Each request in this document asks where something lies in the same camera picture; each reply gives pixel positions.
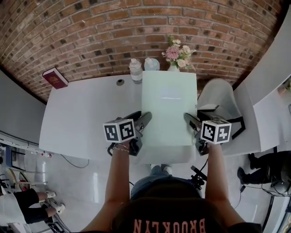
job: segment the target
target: sneaker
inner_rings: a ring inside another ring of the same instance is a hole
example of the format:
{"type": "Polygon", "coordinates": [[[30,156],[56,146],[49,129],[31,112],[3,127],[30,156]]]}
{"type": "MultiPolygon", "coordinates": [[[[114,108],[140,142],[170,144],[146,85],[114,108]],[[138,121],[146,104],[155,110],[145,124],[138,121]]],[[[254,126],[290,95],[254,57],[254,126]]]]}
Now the sneaker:
{"type": "Polygon", "coordinates": [[[251,168],[251,170],[254,170],[255,169],[254,160],[256,159],[256,157],[255,157],[254,153],[249,154],[248,157],[249,157],[249,160],[250,160],[250,168],[251,168]]]}
{"type": "Polygon", "coordinates": [[[56,209],[57,214],[62,214],[65,209],[65,205],[63,203],[58,205],[54,199],[50,199],[50,205],[56,209]]]}
{"type": "Polygon", "coordinates": [[[56,197],[56,193],[54,191],[47,190],[46,192],[47,198],[54,198],[56,197]]]}
{"type": "Polygon", "coordinates": [[[151,166],[151,170],[155,167],[155,166],[161,166],[161,164],[150,164],[151,166]]]}
{"type": "Polygon", "coordinates": [[[64,203],[62,203],[62,204],[59,205],[59,206],[56,206],[55,209],[56,209],[57,214],[62,214],[63,211],[65,210],[65,205],[64,205],[64,203]]]}
{"type": "Polygon", "coordinates": [[[168,165],[166,165],[163,169],[163,172],[167,172],[169,173],[169,175],[171,175],[173,172],[172,172],[172,168],[168,165]]]}
{"type": "Polygon", "coordinates": [[[238,170],[237,170],[237,177],[241,181],[241,184],[249,184],[249,183],[244,182],[244,180],[243,180],[245,175],[246,174],[245,174],[244,169],[242,169],[241,167],[239,167],[238,170]]]}

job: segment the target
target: book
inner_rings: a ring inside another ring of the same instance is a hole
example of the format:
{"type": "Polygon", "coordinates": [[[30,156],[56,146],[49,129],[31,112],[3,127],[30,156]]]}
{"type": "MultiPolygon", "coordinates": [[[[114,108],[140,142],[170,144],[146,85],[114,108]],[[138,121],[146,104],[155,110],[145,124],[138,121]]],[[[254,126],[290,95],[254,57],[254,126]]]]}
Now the book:
{"type": "Polygon", "coordinates": [[[62,76],[57,68],[52,68],[45,71],[42,76],[46,79],[55,89],[60,89],[68,86],[68,81],[62,76]]]}

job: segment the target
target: black t-shirt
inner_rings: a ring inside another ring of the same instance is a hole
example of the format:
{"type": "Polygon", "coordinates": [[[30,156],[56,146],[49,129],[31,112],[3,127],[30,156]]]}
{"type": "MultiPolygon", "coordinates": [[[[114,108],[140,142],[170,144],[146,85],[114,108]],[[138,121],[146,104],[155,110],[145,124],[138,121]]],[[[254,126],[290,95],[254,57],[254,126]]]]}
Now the black t-shirt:
{"type": "Polygon", "coordinates": [[[180,181],[154,183],[123,206],[111,223],[113,233],[260,233],[259,224],[226,228],[218,209],[180,181]]]}

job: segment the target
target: tripod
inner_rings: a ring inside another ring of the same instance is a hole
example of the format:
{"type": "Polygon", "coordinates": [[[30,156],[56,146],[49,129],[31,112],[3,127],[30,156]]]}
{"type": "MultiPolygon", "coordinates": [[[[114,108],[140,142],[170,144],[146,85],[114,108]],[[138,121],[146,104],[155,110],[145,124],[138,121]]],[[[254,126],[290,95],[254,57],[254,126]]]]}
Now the tripod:
{"type": "Polygon", "coordinates": [[[197,188],[198,190],[202,189],[202,185],[205,184],[204,181],[207,181],[207,176],[204,175],[198,168],[196,168],[195,166],[191,167],[191,170],[193,170],[196,175],[191,175],[191,181],[194,185],[195,188],[197,188]]]}

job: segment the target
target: white shoe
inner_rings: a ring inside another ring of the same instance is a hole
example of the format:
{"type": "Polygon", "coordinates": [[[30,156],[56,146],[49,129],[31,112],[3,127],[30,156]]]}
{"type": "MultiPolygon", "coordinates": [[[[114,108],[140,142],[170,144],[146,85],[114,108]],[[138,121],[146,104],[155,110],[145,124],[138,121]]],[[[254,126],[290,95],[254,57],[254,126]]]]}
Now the white shoe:
{"type": "Polygon", "coordinates": [[[55,209],[56,209],[56,211],[57,211],[57,214],[62,214],[63,211],[65,210],[65,205],[64,205],[64,203],[62,203],[62,204],[59,205],[59,206],[56,206],[55,209]]]}
{"type": "Polygon", "coordinates": [[[56,197],[56,193],[54,191],[47,190],[45,193],[47,194],[47,198],[56,197]]]}
{"type": "Polygon", "coordinates": [[[161,164],[150,164],[151,169],[153,169],[155,166],[161,166],[161,164]]]}
{"type": "Polygon", "coordinates": [[[173,173],[172,168],[170,166],[165,166],[163,169],[163,172],[167,172],[167,173],[169,173],[169,175],[171,175],[173,173]]]}
{"type": "Polygon", "coordinates": [[[58,205],[54,199],[50,200],[50,205],[56,209],[57,214],[62,214],[65,209],[65,205],[63,203],[58,205]]]}

